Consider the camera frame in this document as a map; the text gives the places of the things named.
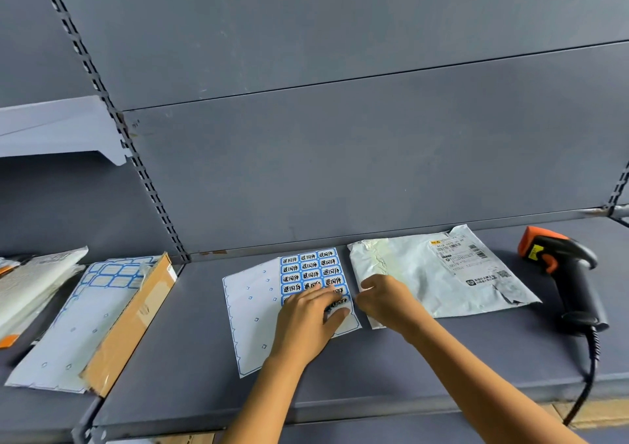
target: person's left hand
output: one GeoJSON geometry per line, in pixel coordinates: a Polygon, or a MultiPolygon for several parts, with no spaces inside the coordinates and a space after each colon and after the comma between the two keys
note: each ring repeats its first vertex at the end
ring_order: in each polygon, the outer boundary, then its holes
{"type": "Polygon", "coordinates": [[[305,368],[322,351],[350,312],[341,308],[323,322],[325,309],[338,299],[340,295],[334,293],[334,289],[320,286],[288,297],[277,315],[270,357],[305,368]]]}

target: handheld scanner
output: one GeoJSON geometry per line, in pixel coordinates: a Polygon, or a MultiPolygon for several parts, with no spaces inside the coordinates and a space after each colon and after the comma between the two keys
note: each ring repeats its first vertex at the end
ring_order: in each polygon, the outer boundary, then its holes
{"type": "Polygon", "coordinates": [[[529,225],[518,245],[525,260],[543,266],[554,279],[563,302],[562,327],[568,333],[582,333],[592,326],[609,328],[607,313],[596,289],[587,280],[587,270],[598,265],[592,250],[562,234],[529,225]]]}

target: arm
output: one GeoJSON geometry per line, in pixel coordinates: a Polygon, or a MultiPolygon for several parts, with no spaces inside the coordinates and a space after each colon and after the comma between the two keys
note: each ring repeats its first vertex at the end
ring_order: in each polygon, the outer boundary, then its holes
{"type": "Polygon", "coordinates": [[[295,388],[306,365],[322,351],[348,309],[323,314],[336,298],[333,289],[316,287],[289,297],[277,315],[276,335],[245,405],[221,444],[275,444],[295,388]]]}
{"type": "Polygon", "coordinates": [[[401,333],[421,353],[487,444],[585,441],[502,379],[433,319],[404,283],[373,275],[361,283],[361,310],[401,333]]]}

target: person's right hand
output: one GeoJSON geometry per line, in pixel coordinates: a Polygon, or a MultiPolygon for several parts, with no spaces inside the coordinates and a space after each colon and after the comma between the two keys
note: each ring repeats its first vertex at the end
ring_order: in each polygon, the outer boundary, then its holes
{"type": "Polygon", "coordinates": [[[356,295],[358,308],[402,335],[419,319],[429,317],[411,290],[390,275],[372,275],[360,287],[365,291],[356,295]]]}

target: barcode scanner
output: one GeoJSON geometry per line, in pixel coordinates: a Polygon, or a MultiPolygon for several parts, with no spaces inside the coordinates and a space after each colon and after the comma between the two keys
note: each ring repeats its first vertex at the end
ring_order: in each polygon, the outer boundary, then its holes
{"type": "Polygon", "coordinates": [[[589,347],[590,371],[583,392],[563,420],[566,426],[587,399],[600,359],[598,332],[609,328],[601,299],[587,280],[587,271],[598,265],[592,250],[562,234],[529,225],[518,245],[518,254],[538,263],[555,281],[563,303],[557,324],[563,333],[585,335],[589,347]]]}

